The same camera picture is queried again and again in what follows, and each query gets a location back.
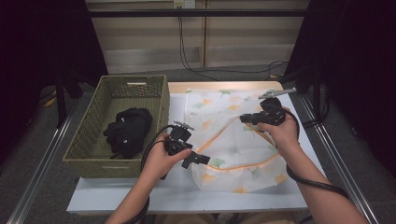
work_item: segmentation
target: green woven basket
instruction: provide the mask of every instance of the green woven basket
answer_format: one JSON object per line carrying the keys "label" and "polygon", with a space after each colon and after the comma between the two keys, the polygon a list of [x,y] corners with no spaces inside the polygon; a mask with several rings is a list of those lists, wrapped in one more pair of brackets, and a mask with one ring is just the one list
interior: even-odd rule
{"label": "green woven basket", "polygon": [[146,148],[155,133],[168,124],[169,101],[166,76],[101,77],[64,162],[85,178],[138,177],[142,154],[131,160],[110,159],[113,153],[103,131],[119,112],[147,108],[153,121],[144,141]]}

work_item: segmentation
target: person's right arm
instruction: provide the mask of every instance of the person's right arm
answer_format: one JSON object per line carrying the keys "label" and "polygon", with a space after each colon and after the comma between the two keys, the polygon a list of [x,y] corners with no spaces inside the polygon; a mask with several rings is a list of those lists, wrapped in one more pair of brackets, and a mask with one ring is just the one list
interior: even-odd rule
{"label": "person's right arm", "polygon": [[[271,134],[279,154],[297,176],[331,184],[300,147],[296,123],[290,115],[279,126],[259,123],[257,127]],[[317,223],[368,223],[356,206],[344,196],[298,182],[297,185]]]}

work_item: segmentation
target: laundry bag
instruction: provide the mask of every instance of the laundry bag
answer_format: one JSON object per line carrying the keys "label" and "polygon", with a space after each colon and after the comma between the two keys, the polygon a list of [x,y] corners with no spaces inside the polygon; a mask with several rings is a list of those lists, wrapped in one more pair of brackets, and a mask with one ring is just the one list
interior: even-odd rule
{"label": "laundry bag", "polygon": [[266,91],[187,90],[185,122],[194,128],[188,142],[210,157],[208,164],[191,164],[201,190],[248,193],[288,178],[271,136],[239,119],[262,111],[259,96]]}

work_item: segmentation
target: black garment in basket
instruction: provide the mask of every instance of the black garment in basket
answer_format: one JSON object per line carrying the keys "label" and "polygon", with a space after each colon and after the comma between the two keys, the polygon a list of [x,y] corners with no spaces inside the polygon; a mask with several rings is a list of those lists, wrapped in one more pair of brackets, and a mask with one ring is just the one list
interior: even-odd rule
{"label": "black garment in basket", "polygon": [[143,143],[151,126],[152,116],[146,108],[130,108],[117,114],[103,132],[111,151],[131,159],[143,151]]}

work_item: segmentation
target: table top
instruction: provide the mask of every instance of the table top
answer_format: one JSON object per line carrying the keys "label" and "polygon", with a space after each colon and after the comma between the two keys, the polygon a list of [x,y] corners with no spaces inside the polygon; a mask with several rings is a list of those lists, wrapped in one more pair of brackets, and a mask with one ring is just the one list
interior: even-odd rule
{"label": "table top", "polygon": [[[169,120],[184,120],[186,89],[276,89],[278,82],[170,82],[171,104]],[[298,115],[289,96],[278,97],[283,106]],[[322,171],[321,165],[304,129],[299,139],[302,148],[313,163]],[[128,193],[135,178],[81,178],[67,208],[79,215],[107,215],[113,212]],[[257,212],[274,210],[306,209],[306,203],[296,183],[288,178],[283,183],[254,193],[221,193],[201,191],[192,180],[191,170],[176,164],[164,181],[159,181],[150,194],[149,214],[169,213],[219,213]]]}

